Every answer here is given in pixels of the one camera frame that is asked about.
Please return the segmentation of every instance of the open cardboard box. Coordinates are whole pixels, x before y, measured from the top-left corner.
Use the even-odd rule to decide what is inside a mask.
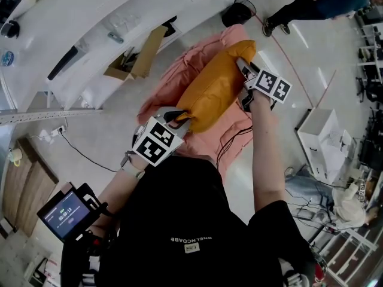
[[[122,54],[109,65],[108,69],[104,72],[104,75],[117,78],[122,81],[127,79],[135,80],[136,77],[146,78],[149,76],[151,64],[167,30],[168,28],[159,26],[151,31],[130,72],[125,72],[119,69],[123,58]]]

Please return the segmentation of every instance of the pink fabric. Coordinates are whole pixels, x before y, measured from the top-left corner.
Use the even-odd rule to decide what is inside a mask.
[[[246,39],[249,37],[244,27],[234,25],[221,34],[213,35],[191,47],[163,74],[159,86],[141,107],[137,116],[138,123],[144,124],[160,107],[176,106],[189,84],[218,52]],[[190,156],[208,155],[216,161],[222,146],[239,130],[249,126],[250,115],[235,102],[209,130],[203,133],[188,133],[184,138],[186,144],[177,151]],[[219,171],[223,178],[228,166],[252,138],[251,132],[235,138],[220,161]]]

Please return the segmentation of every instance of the black t-shirt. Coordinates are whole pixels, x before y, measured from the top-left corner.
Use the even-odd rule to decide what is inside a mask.
[[[314,278],[314,260],[286,202],[258,211],[245,225],[229,209],[217,169],[172,156],[148,167],[101,257],[98,286],[208,281],[282,286],[278,257]]]

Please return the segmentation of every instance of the red floor line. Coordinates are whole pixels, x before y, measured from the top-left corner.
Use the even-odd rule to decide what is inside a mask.
[[[255,15],[255,17],[258,19],[258,21],[259,21],[261,24],[263,24],[263,21],[260,20],[260,18],[259,18],[257,15]],[[291,60],[288,58],[286,52],[283,50],[282,46],[281,46],[281,45],[279,44],[279,42],[275,39],[275,37],[274,37],[273,35],[271,35],[271,37],[274,39],[274,41],[276,42],[276,44],[278,45],[278,47],[281,49],[283,55],[286,57],[288,63],[289,63],[289,64],[291,65],[291,67],[293,68],[294,73],[295,73],[295,75],[297,76],[298,81],[299,81],[300,85],[302,86],[303,91],[305,92],[306,97],[307,97],[307,99],[309,100],[309,102],[310,102],[310,104],[311,104],[311,107],[313,108],[314,106],[313,106],[313,104],[312,104],[312,102],[311,102],[311,99],[310,99],[310,97],[309,97],[309,94],[307,93],[305,86],[303,86],[303,82],[301,81],[300,77],[298,76],[298,73],[297,73],[297,71],[295,70],[295,67],[293,66]]]
[[[325,95],[325,94],[327,93],[327,91],[330,89],[330,85],[331,85],[331,83],[332,83],[332,81],[333,81],[333,79],[334,79],[335,73],[336,73],[336,69],[335,69],[335,71],[334,71],[334,73],[333,73],[333,76],[332,76],[331,79],[330,79],[330,82],[329,82],[327,88],[325,89],[324,93],[323,93],[322,96],[321,96],[321,99],[319,100],[319,102],[318,102],[318,104],[317,104],[317,108],[319,107],[319,104],[322,102],[322,99],[324,98],[324,95]]]

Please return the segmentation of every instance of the forearm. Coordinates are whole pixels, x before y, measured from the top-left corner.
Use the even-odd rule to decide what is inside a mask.
[[[141,159],[138,155],[132,155],[132,164],[140,169],[144,170],[147,163]],[[130,195],[133,193],[138,183],[138,179],[131,174],[128,174],[124,170],[120,169],[112,181],[103,190],[98,197],[101,203],[108,203],[108,211],[117,214],[119,213],[127,203]],[[113,219],[111,217],[101,215],[100,218],[92,225],[91,230],[99,235],[103,236],[102,231],[106,231]]]
[[[259,91],[250,104],[253,119],[253,187],[256,210],[284,200],[284,171],[270,101]]]

